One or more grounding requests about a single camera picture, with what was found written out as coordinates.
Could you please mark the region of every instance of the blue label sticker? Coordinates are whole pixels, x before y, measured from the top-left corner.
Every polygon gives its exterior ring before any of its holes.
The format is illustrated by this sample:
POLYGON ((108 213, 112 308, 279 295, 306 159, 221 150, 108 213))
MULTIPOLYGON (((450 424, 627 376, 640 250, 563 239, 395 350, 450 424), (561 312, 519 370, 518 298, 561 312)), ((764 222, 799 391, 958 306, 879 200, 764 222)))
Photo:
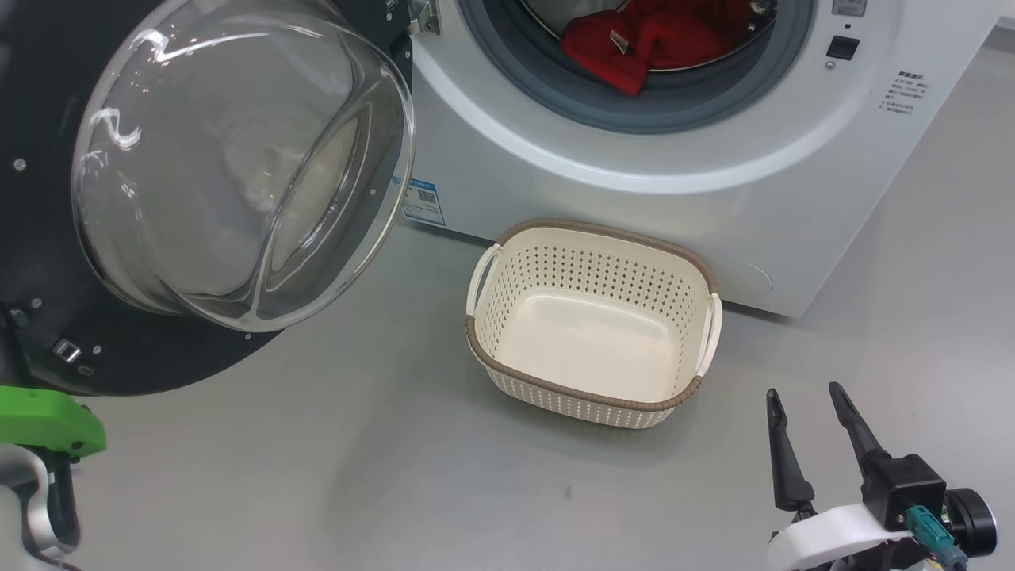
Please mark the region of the blue label sticker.
MULTIPOLYGON (((402 179, 393 176, 392 183, 399 185, 402 179)), ((445 225, 444 210, 441 208, 436 185, 419 179, 409 179, 405 197, 402 199, 402 213, 407 218, 445 225)))

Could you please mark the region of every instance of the black square slot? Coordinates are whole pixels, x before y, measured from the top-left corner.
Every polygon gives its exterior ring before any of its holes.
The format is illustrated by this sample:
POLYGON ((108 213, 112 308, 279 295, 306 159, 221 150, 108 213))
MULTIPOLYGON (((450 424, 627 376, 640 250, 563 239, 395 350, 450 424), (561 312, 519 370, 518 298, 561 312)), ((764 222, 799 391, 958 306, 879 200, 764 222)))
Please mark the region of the black square slot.
POLYGON ((853 55, 857 53, 859 46, 860 40, 836 35, 831 39, 831 46, 828 46, 827 56, 829 58, 850 61, 853 59, 853 55))

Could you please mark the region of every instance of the gray floor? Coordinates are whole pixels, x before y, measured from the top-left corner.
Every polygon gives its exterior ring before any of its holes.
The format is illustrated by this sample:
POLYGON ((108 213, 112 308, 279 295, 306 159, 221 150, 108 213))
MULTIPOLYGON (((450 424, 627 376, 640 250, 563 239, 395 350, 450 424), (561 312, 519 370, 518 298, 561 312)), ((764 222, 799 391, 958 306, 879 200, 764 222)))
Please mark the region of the gray floor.
POLYGON ((192 387, 89 400, 85 571, 763 569, 763 397, 819 510, 860 499, 826 392, 1015 537, 1015 56, 985 49, 805 317, 731 314, 705 385, 656 429, 499 394, 466 349, 482 251, 403 224, 349 293, 192 387))

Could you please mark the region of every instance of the beige plastic basket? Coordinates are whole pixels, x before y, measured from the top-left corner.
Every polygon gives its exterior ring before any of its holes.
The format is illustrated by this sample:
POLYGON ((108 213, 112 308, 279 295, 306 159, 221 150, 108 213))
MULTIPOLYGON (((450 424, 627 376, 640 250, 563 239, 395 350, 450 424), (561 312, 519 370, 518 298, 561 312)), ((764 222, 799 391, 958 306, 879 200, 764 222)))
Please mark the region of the beige plastic basket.
POLYGON ((483 254, 466 315, 469 347, 503 392, 644 429, 700 386, 723 304, 712 273, 687 249, 540 219, 511 228, 483 254))

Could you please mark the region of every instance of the washing machine door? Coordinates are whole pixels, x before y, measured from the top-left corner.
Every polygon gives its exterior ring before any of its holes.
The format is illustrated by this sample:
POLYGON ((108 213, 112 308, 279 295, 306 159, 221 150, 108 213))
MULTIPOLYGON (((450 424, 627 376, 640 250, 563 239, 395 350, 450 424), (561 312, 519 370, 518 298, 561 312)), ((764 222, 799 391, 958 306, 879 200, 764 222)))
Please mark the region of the washing machine door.
POLYGON ((409 179, 409 25, 402 0, 0 0, 0 330, 32 382, 170 390, 334 301, 409 179))
POLYGON ((412 143, 402 74, 331 3, 174 0, 84 110, 77 231, 127 303, 278 331, 378 252, 412 143))

